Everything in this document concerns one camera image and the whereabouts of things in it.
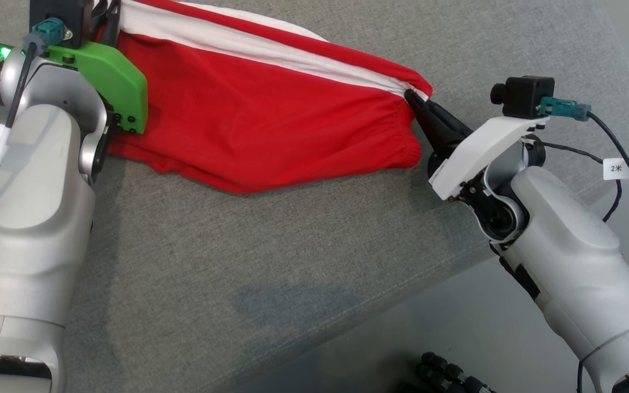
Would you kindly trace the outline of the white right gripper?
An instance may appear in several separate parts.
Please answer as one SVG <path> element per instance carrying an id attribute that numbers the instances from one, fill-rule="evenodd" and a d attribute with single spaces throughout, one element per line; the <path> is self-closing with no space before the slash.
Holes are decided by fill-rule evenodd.
<path id="1" fill-rule="evenodd" d="M 500 154 L 528 134 L 530 128 L 545 125 L 551 118 L 547 116 L 530 120 L 494 117 L 473 132 L 444 107 L 428 98 L 423 99 L 412 89 L 405 91 L 405 100 L 413 110 L 430 147 L 437 156 L 445 159 L 429 179 L 432 189 L 442 200 L 458 196 L 462 182 L 477 176 Z"/>

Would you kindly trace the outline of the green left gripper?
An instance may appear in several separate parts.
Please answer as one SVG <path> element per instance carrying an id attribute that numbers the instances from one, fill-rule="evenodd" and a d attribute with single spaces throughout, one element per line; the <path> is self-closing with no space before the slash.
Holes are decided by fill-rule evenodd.
<path id="1" fill-rule="evenodd" d="M 92 33 L 106 20 L 106 45 L 87 42 L 78 49 L 50 46 L 48 59 L 76 69 L 120 114 L 122 128 L 137 134 L 145 131 L 148 118 L 145 75 L 117 48 L 122 0 L 94 0 Z"/>

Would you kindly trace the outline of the red shorts white stripes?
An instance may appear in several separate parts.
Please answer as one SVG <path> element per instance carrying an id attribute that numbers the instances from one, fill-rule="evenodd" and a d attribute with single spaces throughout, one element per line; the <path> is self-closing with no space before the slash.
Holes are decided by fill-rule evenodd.
<path id="1" fill-rule="evenodd" d="M 122 0 L 119 51 L 145 75 L 142 134 L 110 152 L 230 193 L 406 169 L 416 70 L 232 8 Z"/>

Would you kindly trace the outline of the grey fabric sofa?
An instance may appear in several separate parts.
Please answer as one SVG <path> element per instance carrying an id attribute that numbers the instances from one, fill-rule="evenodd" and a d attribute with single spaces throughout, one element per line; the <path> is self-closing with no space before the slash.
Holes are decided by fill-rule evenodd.
<path id="1" fill-rule="evenodd" d="M 629 69 L 601 0 L 217 0 L 418 70 L 472 126 L 515 74 L 616 107 Z M 629 114 L 624 119 L 629 147 Z M 72 391 L 234 388 L 489 258 L 425 166 L 235 196 L 144 164 L 102 172 L 72 315 Z"/>

